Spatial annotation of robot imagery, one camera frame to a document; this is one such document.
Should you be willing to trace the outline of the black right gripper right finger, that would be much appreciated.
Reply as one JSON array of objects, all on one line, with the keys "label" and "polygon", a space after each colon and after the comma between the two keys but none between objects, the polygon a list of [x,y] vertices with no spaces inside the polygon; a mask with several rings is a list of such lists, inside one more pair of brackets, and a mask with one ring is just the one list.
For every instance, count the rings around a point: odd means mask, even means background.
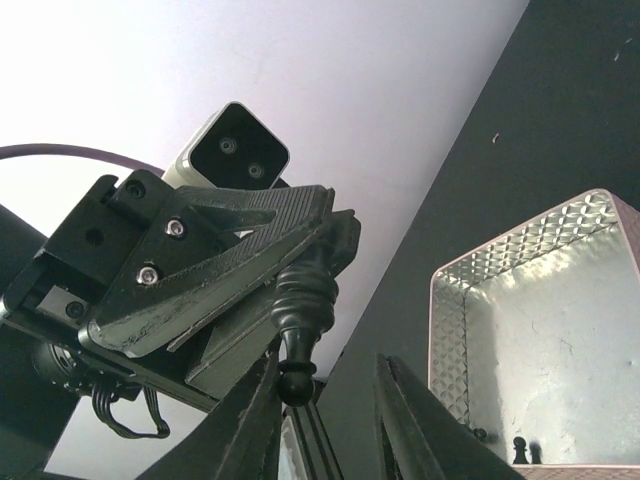
[{"label": "black right gripper right finger", "polygon": [[385,479],[520,479],[399,358],[375,357],[374,408]]}]

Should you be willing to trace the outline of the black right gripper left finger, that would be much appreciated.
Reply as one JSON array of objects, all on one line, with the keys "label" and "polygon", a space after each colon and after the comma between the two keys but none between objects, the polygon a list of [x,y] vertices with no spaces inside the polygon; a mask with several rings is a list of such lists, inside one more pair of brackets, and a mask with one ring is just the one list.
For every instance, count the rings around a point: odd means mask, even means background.
[{"label": "black right gripper left finger", "polygon": [[282,409],[279,353],[259,358],[215,409],[141,479],[276,479]]}]

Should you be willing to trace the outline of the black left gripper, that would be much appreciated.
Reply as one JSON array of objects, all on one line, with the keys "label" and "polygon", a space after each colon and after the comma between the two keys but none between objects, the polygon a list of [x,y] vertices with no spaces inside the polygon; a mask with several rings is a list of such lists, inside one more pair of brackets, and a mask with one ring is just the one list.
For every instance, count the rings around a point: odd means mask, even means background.
[{"label": "black left gripper", "polygon": [[179,347],[299,256],[335,192],[173,188],[100,177],[10,285],[5,304],[50,338],[202,411]]}]

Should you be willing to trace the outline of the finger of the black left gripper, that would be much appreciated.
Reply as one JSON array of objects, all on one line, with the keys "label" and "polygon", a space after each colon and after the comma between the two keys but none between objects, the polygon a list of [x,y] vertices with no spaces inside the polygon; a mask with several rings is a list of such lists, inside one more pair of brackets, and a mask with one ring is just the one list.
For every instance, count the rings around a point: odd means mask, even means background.
[{"label": "finger of the black left gripper", "polygon": [[186,383],[230,388],[280,337],[286,349],[279,364],[280,386],[311,388],[313,349],[334,325],[336,277],[355,259],[360,233],[354,211],[330,214],[320,238],[300,257],[214,322]]}]

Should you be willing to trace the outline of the black chess bishop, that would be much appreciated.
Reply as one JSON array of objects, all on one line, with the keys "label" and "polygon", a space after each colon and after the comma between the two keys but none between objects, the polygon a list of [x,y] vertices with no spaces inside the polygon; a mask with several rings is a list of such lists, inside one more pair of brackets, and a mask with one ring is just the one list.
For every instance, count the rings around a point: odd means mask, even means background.
[{"label": "black chess bishop", "polygon": [[312,361],[316,344],[335,322],[337,283],[330,272],[331,251],[324,242],[310,246],[277,276],[271,320],[286,358],[279,362],[277,390],[290,407],[309,403],[314,395]]}]

